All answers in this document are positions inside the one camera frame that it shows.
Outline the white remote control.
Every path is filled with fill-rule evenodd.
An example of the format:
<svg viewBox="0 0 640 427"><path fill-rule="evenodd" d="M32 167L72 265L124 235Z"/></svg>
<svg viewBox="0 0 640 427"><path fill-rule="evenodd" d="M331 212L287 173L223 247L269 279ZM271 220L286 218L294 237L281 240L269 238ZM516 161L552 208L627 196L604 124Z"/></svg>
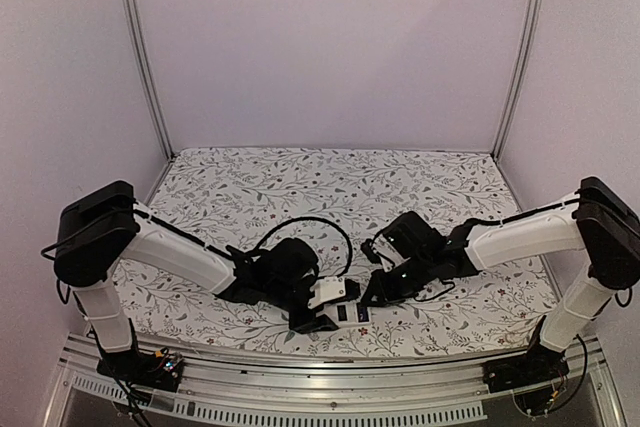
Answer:
<svg viewBox="0 0 640 427"><path fill-rule="evenodd" d="M331 304L326 306L323 312L330 317L339 328L360 328L369 325L371 323L370 310L370 322L367 324L359 324L356 313L357 306L362 305L359 302Z"/></svg>

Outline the purple battery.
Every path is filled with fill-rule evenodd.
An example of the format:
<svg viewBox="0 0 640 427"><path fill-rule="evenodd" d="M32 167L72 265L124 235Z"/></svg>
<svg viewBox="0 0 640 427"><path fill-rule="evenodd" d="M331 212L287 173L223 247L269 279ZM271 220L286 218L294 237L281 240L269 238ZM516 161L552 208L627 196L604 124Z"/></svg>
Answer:
<svg viewBox="0 0 640 427"><path fill-rule="evenodd" d="M370 322L370 314L367 307L357 306L356 313L359 324L367 324Z"/></svg>

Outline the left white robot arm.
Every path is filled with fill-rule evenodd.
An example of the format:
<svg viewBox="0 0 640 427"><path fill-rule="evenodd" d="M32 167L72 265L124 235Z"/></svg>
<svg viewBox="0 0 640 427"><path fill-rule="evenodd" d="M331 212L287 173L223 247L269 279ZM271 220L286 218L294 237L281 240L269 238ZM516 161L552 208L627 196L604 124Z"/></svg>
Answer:
<svg viewBox="0 0 640 427"><path fill-rule="evenodd" d="M125 181L65 207L57 241L40 254L78 298L111 366L128 381L141 380L149 362L134 348L135 330L112 280L122 260L186 279L228 302L277 307L298 334L338 328L318 311L324 303L316 287L319 260L306 242L285 238L271 249L257 245L247 251L213 247L154 215Z"/></svg>

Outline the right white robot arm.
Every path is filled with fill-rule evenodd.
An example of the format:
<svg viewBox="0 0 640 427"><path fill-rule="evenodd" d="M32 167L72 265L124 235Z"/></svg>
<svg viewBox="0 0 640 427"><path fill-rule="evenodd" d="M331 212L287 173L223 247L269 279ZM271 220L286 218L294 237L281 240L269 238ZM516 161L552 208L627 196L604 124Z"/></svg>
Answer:
<svg viewBox="0 0 640 427"><path fill-rule="evenodd" d="M597 177L582 179L562 199L501 220L471 218L447 235L417 213L400 215L381 232L401 256L372 272L361 301L369 307L403 302L428 283L470 277L510 261L568 250L589 263L560 303L537 324L517 374L537 383L552 371L572 339L619 291L639 281L639 218Z"/></svg>

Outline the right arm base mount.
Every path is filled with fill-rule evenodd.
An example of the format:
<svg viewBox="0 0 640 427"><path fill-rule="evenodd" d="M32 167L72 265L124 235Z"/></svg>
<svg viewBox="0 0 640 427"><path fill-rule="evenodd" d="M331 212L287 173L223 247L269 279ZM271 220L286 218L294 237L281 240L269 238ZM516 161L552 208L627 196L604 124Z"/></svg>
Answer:
<svg viewBox="0 0 640 427"><path fill-rule="evenodd" d="M485 362L490 393L511 392L517 409L530 417L549 413L565 387L569 367L563 353L534 346L525 353Z"/></svg>

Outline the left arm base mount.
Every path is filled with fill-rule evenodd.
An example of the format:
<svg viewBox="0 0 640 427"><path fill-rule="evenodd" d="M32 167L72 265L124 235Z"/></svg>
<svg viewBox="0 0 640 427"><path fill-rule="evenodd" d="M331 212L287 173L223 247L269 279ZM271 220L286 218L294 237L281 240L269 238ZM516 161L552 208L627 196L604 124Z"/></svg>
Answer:
<svg viewBox="0 0 640 427"><path fill-rule="evenodd" d="M98 346L100 361L97 372L121 383L177 392L180 386L184 357L163 348L155 353L143 353L134 344L129 350L109 353Z"/></svg>

